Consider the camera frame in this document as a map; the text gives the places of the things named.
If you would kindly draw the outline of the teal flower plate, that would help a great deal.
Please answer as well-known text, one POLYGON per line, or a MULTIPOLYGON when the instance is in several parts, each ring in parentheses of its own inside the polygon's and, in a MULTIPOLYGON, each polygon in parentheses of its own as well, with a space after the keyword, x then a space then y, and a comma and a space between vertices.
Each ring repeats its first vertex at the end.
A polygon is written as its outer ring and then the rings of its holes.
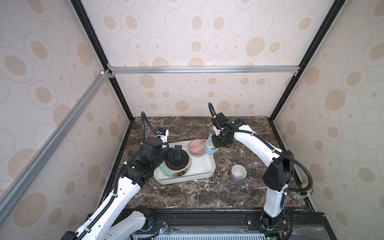
POLYGON ((191 166, 192 166, 191 161, 189 161, 185 168, 183 168, 181 170, 171 170, 168 168, 168 166, 164 162, 160 165, 160 169, 161 169, 163 174, 165 174, 166 176, 168 176, 170 178, 179 178, 179 177, 185 175, 190 170, 191 166))

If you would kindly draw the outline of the light blue mug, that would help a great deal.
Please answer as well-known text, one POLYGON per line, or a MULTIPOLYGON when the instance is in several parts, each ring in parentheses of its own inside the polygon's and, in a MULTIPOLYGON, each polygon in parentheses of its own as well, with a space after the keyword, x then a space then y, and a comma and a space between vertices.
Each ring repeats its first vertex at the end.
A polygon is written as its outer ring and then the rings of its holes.
POLYGON ((205 154, 206 155, 213 155, 219 150, 219 148, 216 148, 214 146, 212 136, 213 135, 210 134, 209 138, 206 140, 206 145, 205 145, 205 154))

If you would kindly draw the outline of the orange plate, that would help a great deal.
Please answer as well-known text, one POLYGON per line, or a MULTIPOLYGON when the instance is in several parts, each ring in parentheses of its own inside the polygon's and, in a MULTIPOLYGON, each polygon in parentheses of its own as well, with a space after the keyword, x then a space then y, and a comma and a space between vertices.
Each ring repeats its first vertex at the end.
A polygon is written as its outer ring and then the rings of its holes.
POLYGON ((180 173, 187 171, 191 162, 189 156, 181 156, 179 160, 166 160, 165 165, 171 172, 180 173))

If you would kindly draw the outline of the red patterned bowl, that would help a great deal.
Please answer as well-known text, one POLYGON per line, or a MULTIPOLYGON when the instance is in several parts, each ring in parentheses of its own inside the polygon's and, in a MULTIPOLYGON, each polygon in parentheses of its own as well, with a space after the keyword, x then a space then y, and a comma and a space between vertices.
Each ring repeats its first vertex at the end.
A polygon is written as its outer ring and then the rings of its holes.
POLYGON ((190 142, 189 151, 195 157, 201 157, 205 154, 206 140, 196 139, 190 142))

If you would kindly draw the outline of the white plastic bin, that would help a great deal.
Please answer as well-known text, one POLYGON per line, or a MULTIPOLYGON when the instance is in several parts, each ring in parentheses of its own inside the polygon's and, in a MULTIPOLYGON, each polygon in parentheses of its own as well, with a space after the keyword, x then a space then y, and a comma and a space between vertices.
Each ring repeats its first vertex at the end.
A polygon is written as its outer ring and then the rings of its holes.
POLYGON ((213 155, 204 154, 202 157, 195 157, 189 151, 189 145, 192 140, 169 143, 170 147, 174 147, 175 145, 181 145, 182 150, 185 150, 190 157, 190 169, 187 173, 180 177, 169 177, 165 175, 161 171, 161 167, 165 167, 165 163, 162 163, 157 169, 154 171, 154 178, 161 185, 175 184, 186 181, 193 181, 199 179, 209 178, 213 175, 216 170, 216 164, 213 155))

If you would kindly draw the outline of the purple grey mug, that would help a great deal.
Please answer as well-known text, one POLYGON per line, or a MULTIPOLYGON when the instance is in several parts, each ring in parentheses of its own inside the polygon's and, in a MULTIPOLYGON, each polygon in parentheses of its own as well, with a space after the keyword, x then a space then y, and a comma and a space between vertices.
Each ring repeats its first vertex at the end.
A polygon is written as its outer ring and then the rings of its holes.
POLYGON ((247 170, 245 169, 245 167, 237 163, 233 163, 233 166, 230 172, 231 182, 235 184, 240 184, 245 180, 246 177, 247 177, 247 170))

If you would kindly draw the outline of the black plate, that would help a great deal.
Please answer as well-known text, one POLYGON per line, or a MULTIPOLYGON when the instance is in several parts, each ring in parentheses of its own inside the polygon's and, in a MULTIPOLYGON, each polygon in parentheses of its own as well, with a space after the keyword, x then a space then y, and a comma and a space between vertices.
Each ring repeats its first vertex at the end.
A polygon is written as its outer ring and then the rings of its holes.
POLYGON ((165 165, 168 169, 174 172, 180 172, 188 167, 190 163, 190 158, 186 151, 181 150, 177 152, 176 150, 168 150, 168 156, 165 160, 165 165))

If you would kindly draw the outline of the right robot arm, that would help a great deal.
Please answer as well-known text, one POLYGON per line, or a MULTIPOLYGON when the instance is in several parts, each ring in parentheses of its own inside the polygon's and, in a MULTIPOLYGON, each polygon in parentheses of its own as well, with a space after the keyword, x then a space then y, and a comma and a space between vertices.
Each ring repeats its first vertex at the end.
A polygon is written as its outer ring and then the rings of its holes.
POLYGON ((211 122, 215 134, 210 136, 214 148, 228 148, 237 140, 256 154, 266 165, 263 181, 267 186, 266 202, 263 207, 261 223, 267 231, 273 230, 282 218, 284 202, 289 192, 306 193, 313 186, 310 172, 294 159, 290 151, 283 151, 258 135, 241 118, 229 120, 223 113, 216 113, 213 104, 208 103, 211 122), (289 181, 297 165, 307 175, 308 185, 305 188, 290 188, 289 181))

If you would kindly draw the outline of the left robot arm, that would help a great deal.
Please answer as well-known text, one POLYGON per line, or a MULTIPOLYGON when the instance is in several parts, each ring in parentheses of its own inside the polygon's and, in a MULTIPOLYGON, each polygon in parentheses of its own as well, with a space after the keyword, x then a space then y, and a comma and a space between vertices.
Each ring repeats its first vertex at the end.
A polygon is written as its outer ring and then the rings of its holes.
POLYGON ((150 228, 152 211, 141 206, 120 224, 115 221, 129 201, 168 160, 179 160, 182 146, 172 148, 168 143, 169 131, 164 128, 154 130, 153 137, 146 136, 146 126, 150 126, 145 113, 141 113, 142 142, 134 156, 125 163, 115 178, 115 186, 108 197, 76 231, 66 232, 63 240, 123 240, 142 228, 150 228))

